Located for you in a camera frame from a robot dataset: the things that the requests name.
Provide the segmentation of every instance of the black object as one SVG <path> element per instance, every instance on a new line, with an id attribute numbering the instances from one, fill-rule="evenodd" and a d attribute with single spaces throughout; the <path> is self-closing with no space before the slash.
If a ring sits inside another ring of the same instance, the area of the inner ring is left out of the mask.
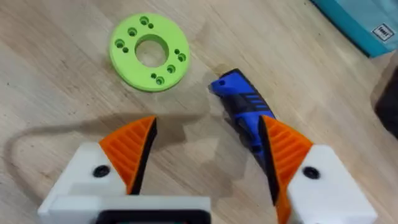
<path id="1" fill-rule="evenodd" d="M 211 224 L 211 218 L 203 210 L 107 210 L 96 221 L 96 224 L 118 223 Z"/>
<path id="2" fill-rule="evenodd" d="M 383 126 L 398 139 L 398 67 L 376 103 L 375 111 Z"/>
<path id="3" fill-rule="evenodd" d="M 279 194 L 279 183 L 276 177 L 274 160 L 272 159 L 271 145 L 269 143 L 267 126 L 265 122 L 259 122 L 258 126 L 261 144 L 263 145 L 264 150 L 264 172 L 267 174 L 272 203 L 276 205 Z"/>
<path id="4" fill-rule="evenodd" d="M 303 174 L 313 180 L 317 180 L 321 177 L 321 173 L 314 167 L 304 167 Z"/>
<path id="5" fill-rule="evenodd" d="M 111 172 L 111 168 L 107 165 L 100 165 L 96 167 L 93 171 L 93 176 L 97 178 L 104 177 Z"/>
<path id="6" fill-rule="evenodd" d="M 139 195 L 139 192 L 141 190 L 142 180 L 144 178 L 145 168 L 147 166 L 150 148 L 152 147 L 152 143 L 154 143 L 155 141 L 156 135 L 157 135 L 157 125 L 155 119 L 154 122 L 152 123 L 152 126 L 150 127 L 148 137 L 144 144 L 144 150 L 142 152 L 142 156 L 139 162 L 136 179 L 134 181 L 134 184 L 132 185 L 132 189 L 130 192 L 131 195 Z"/>

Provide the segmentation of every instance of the orange gripper pad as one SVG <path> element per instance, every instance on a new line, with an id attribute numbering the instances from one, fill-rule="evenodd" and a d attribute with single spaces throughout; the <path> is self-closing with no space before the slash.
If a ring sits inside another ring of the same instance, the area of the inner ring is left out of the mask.
<path id="1" fill-rule="evenodd" d="M 149 116 L 119 128 L 99 142 L 126 184 L 127 194 L 138 194 L 141 189 L 156 132 L 156 117 Z"/>
<path id="2" fill-rule="evenodd" d="M 279 224 L 286 224 L 291 213 L 287 186 L 313 143 L 291 127 L 274 118 L 262 116 L 274 163 L 279 193 L 275 203 Z"/>

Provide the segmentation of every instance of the black stripe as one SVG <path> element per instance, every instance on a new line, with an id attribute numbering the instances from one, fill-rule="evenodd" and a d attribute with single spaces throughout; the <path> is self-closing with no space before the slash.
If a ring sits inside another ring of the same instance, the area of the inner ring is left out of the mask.
<path id="1" fill-rule="evenodd" d="M 132 185 L 130 193 L 131 195 L 139 195 L 139 192 L 141 190 L 142 180 L 144 178 L 145 168 L 147 166 L 150 148 L 152 147 L 152 143 L 155 140 L 156 134 L 157 134 L 157 128 L 156 128 L 156 119 L 155 119 L 154 122 L 152 123 L 152 126 L 150 127 L 148 137 L 144 143 L 144 150 L 142 152 L 142 156 L 140 159 L 136 179 L 134 180 L 134 183 Z"/>
<path id="2" fill-rule="evenodd" d="M 266 168 L 266 174 L 267 174 L 267 178 L 268 178 L 268 186 L 269 186 L 269 191 L 271 192 L 272 202 L 275 205 L 276 201 L 278 199 L 278 194 L 279 194 L 279 184 L 278 184 L 278 180 L 276 177 L 274 160 L 272 159 L 271 146 L 269 144 L 267 126 L 266 126 L 264 120 L 262 119 L 262 117 L 260 117 L 259 120 L 260 120 L 259 121 L 259 134 L 260 134 L 260 138 L 261 138 L 261 144 L 263 145 L 263 148 L 264 148 L 264 160 L 266 162 L 265 168 Z"/>

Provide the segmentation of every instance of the black screw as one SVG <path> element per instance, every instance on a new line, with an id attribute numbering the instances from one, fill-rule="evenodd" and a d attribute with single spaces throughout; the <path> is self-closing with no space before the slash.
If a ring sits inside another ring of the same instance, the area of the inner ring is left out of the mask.
<path id="1" fill-rule="evenodd" d="M 317 180 L 321 177 L 321 173 L 314 167 L 304 167 L 303 174 L 313 180 Z"/>
<path id="2" fill-rule="evenodd" d="M 104 177 L 111 172 L 111 168 L 107 165 L 100 165 L 96 167 L 93 171 L 93 176 L 97 178 Z"/>

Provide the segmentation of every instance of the white label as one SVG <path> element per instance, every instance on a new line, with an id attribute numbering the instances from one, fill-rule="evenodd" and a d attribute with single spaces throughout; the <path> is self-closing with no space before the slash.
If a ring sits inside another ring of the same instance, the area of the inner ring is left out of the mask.
<path id="1" fill-rule="evenodd" d="M 373 30 L 373 33 L 382 41 L 386 41 L 394 35 L 394 32 L 385 24 L 379 25 L 376 29 Z"/>

